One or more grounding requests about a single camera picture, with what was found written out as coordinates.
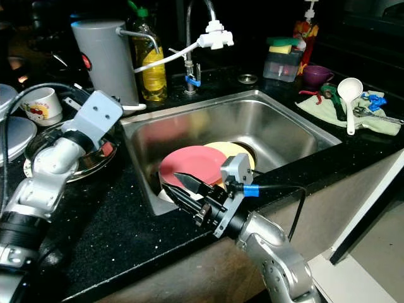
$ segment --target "stainless steel sink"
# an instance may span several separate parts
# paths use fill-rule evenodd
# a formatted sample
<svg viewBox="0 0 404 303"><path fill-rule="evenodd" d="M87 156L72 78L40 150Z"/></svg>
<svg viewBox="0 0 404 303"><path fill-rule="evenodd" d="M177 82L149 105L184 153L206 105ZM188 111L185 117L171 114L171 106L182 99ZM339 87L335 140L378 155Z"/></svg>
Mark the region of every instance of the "stainless steel sink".
<svg viewBox="0 0 404 303"><path fill-rule="evenodd" d="M121 120L141 190L155 215L175 208L157 197L158 167L190 145L229 141L247 148L267 172L341 143L264 93L253 90Z"/></svg>

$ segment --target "gray water filter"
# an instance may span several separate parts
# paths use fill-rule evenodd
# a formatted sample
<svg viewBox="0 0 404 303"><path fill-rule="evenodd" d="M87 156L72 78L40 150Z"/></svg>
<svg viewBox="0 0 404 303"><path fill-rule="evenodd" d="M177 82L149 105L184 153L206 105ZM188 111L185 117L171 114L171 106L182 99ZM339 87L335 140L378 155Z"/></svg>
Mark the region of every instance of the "gray water filter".
<svg viewBox="0 0 404 303"><path fill-rule="evenodd" d="M121 20L84 20L71 24L94 89L118 98L122 105L138 105L129 42L117 34Z"/></svg>

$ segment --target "dish towel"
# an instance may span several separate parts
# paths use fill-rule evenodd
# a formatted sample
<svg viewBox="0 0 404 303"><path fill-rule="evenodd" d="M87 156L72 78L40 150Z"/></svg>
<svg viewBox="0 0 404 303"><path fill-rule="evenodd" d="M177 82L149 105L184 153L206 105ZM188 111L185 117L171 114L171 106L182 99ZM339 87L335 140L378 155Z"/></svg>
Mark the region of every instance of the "dish towel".
<svg viewBox="0 0 404 303"><path fill-rule="evenodd" d="M372 92L372 94L376 94L379 97L382 97L384 95L383 93L379 92ZM336 118L333 102L330 99L325 99L323 96L321 96L321 100L322 102L319 105L316 105L316 103L318 102L317 96L311 96L301 103L296 103L296 105L302 110L308 112L310 115L313 115L314 117L317 117L328 123L341 126L342 128L346 128L347 122L339 121ZM343 111L347 112L345 103L342 101L341 104ZM359 97L352 102L352 108L355 108L356 106L367 108L370 104L370 101L364 100ZM373 113L378 116L386 116L383 109L375 110ZM383 121L375 117L354 116L353 118L355 120L355 129L369 128L377 133L395 136L401 128L401 126L397 123Z"/></svg>

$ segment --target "granite countertop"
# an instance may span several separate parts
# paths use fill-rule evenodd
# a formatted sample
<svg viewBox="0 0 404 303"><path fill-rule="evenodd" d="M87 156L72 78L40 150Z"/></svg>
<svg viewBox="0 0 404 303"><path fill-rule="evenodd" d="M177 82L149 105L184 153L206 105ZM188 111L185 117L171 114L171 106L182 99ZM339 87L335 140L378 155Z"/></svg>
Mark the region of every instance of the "granite countertop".
<svg viewBox="0 0 404 303"><path fill-rule="evenodd" d="M259 79L255 85L243 85L237 81L241 72L237 68L204 72L205 84L191 98L183 95L182 77L173 77L169 98L148 110L261 90L342 141L263 174L254 182L298 182L307 187L309 194L404 148L403 130L392 137L361 129L349 137L345 129L300 110L295 102L308 97L298 95L300 79L293 83ZM398 102L391 101L384 110L392 116L403 116ZM11 190L24 178L23 161L21 156L10 165ZM259 199L249 198L249 207L263 206L286 194L273 191ZM106 167L66 186L41 247L43 260L34 273L30 298L32 302L95 301L215 241L211 232L195 226L187 213L174 210L159 217L150 214L122 143Z"/></svg>

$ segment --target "chrome faucet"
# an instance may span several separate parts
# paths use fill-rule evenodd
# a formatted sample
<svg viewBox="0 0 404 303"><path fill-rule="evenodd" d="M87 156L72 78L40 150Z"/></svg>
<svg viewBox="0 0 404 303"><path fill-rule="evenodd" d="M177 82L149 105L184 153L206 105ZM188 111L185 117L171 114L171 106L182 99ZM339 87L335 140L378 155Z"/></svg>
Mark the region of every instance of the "chrome faucet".
<svg viewBox="0 0 404 303"><path fill-rule="evenodd" d="M206 4L206 8L208 9L210 21L216 20L216 13L215 9L213 8L213 4L210 0L204 0ZM187 9L187 19L186 19L186 46L191 45L191 11L194 5L194 0L188 5ZM196 70L194 72L194 64L191 58L191 52L187 52L186 60L185 60L185 67L186 67L186 82L187 88L185 93L187 95L193 95L196 93L196 86L201 86L201 66L199 63L196 64Z"/></svg>

